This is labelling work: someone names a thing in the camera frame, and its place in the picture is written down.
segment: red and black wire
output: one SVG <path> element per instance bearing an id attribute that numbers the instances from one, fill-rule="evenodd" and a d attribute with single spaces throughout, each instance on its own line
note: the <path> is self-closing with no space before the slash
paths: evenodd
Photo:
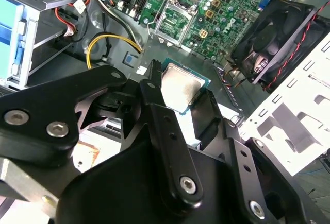
<path id="1" fill-rule="evenodd" d="M 88 5 L 89 2 L 90 2 L 90 0 L 85 0 L 85 1 L 84 1 L 84 4 L 85 4 L 85 5 Z M 69 26 L 69 27 L 71 27 L 72 30 L 73 30 L 73 32 L 75 33 L 75 32 L 76 32 L 76 26 L 75 26 L 73 23 L 71 23 L 71 22 L 69 22 L 69 21 L 66 21 L 64 18 L 62 18 L 62 17 L 60 16 L 58 10 L 59 10 L 58 7 L 56 7 L 56 8 L 54 9 L 56 18 L 57 18 L 60 22 L 66 24 L 66 25 Z"/>
<path id="2" fill-rule="evenodd" d="M 292 58 L 294 57 L 295 53 L 299 50 L 301 44 L 305 41 L 307 32 L 310 30 L 310 26 L 312 24 L 312 22 L 316 19 L 317 14 L 319 12 L 321 12 L 327 5 L 330 4 L 330 0 L 328 2 L 326 2 L 321 8 L 318 9 L 318 11 L 313 15 L 313 17 L 310 19 L 310 21 L 307 24 L 307 27 L 303 33 L 302 39 L 301 41 L 298 43 L 298 45 L 296 46 L 295 50 L 292 52 L 292 54 L 290 55 L 290 57 L 284 62 L 284 64 L 279 68 L 277 75 L 274 77 L 274 79 L 272 80 L 271 83 L 269 83 L 266 87 L 263 88 L 264 91 L 266 91 L 267 89 L 269 89 L 271 87 L 272 84 L 274 84 L 274 82 L 277 81 L 278 77 L 280 76 L 280 74 L 282 73 L 282 70 L 288 65 L 288 62 L 290 62 L 292 60 Z"/>

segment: cpu processor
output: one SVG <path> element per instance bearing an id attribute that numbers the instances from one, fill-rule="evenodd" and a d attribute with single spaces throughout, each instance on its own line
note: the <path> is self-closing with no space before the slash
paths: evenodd
<path id="1" fill-rule="evenodd" d="M 210 80 L 167 58 L 162 65 L 161 92 L 167 107 L 184 115 Z"/>

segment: yellow wire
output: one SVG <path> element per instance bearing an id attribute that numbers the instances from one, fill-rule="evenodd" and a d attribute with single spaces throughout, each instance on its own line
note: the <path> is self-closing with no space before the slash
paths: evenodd
<path id="1" fill-rule="evenodd" d="M 91 65 L 91 59 L 90 59 L 90 55 L 91 55 L 91 50 L 94 46 L 94 44 L 102 39 L 102 38 L 106 38 L 106 37 L 110 37 L 110 38 L 117 38 L 117 39 L 121 39 L 121 40 L 124 40 L 126 41 L 128 44 L 130 44 L 131 46 L 133 46 L 134 48 L 136 48 L 138 50 L 138 52 L 142 52 L 141 48 L 136 44 L 134 43 L 132 40 L 128 39 L 128 38 L 125 38 L 123 36 L 119 36 L 119 35 L 99 35 L 97 37 L 95 37 L 91 42 L 90 44 L 88 45 L 87 47 L 87 54 L 86 54 L 86 63 L 87 63 L 87 68 L 90 70 L 92 68 L 92 65 Z"/>

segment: green circuit board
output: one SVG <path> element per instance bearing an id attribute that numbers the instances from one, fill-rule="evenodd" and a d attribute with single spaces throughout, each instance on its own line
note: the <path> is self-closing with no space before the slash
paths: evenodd
<path id="1" fill-rule="evenodd" d="M 198 13 L 193 18 L 182 46 L 217 63 L 238 44 L 250 25 L 259 16 L 260 0 L 184 0 L 189 5 L 197 4 Z M 141 12 L 139 21 L 144 25 L 152 21 L 163 7 L 164 0 L 148 0 Z M 162 21 L 160 31 L 178 39 L 186 24 L 185 17 L 180 17 L 172 10 L 166 11 L 167 18 Z"/>

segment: silver screw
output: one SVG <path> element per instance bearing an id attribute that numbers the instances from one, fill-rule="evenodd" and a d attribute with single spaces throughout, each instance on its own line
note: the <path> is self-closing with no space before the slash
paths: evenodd
<path id="1" fill-rule="evenodd" d="M 62 138 L 69 133 L 69 128 L 66 123 L 55 121 L 47 125 L 47 133 L 52 137 Z"/>
<path id="2" fill-rule="evenodd" d="M 181 185 L 182 189 L 184 189 L 185 192 L 190 195 L 192 195 L 196 192 L 195 182 L 187 176 L 183 176 L 180 178 L 180 185 Z"/>
<path id="3" fill-rule="evenodd" d="M 260 140 L 258 139 L 253 139 L 253 140 L 260 148 L 263 148 L 263 143 Z"/>
<path id="4" fill-rule="evenodd" d="M 260 220 L 265 218 L 265 213 L 259 203 L 255 201 L 250 201 L 249 203 L 252 213 L 257 216 Z"/>
<path id="5" fill-rule="evenodd" d="M 150 83 L 150 82 L 148 82 L 148 86 L 149 86 L 150 88 L 153 88 L 153 89 L 156 88 L 155 85 L 153 85 L 153 84 Z"/>
<path id="6" fill-rule="evenodd" d="M 232 127 L 232 128 L 235 128 L 236 127 L 236 125 L 232 121 L 227 120 L 227 122 L 228 122 L 228 124 L 229 124 L 230 127 Z"/>
<path id="7" fill-rule="evenodd" d="M 118 74 L 117 72 L 112 72 L 111 75 L 113 77 L 120 78 L 120 74 Z"/>
<path id="8" fill-rule="evenodd" d="M 5 114 L 4 119 L 10 125 L 23 125 L 29 121 L 29 115 L 21 110 L 11 110 Z"/>

